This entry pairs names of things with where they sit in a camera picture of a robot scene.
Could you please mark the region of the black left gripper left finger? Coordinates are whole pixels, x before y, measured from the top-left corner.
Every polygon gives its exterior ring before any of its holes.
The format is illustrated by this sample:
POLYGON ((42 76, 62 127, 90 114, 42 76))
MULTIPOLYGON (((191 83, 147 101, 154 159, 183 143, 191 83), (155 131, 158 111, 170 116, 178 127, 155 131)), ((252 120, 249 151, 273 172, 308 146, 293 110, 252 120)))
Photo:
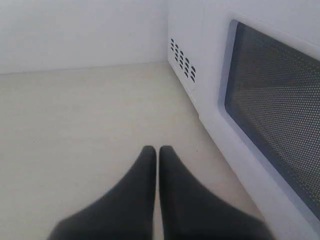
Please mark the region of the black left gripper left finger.
POLYGON ((50 240, 151 240, 157 154, 144 146, 124 177, 100 199, 61 220, 50 240))

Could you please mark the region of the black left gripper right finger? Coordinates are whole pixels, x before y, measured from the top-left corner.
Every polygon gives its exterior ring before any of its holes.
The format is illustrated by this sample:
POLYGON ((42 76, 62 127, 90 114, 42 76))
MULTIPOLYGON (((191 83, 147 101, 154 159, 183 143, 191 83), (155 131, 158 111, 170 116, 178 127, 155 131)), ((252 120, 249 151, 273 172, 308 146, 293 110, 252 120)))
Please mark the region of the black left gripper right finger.
POLYGON ((174 148, 159 149, 159 196, 166 240, 270 240, 259 219, 203 186, 174 148))

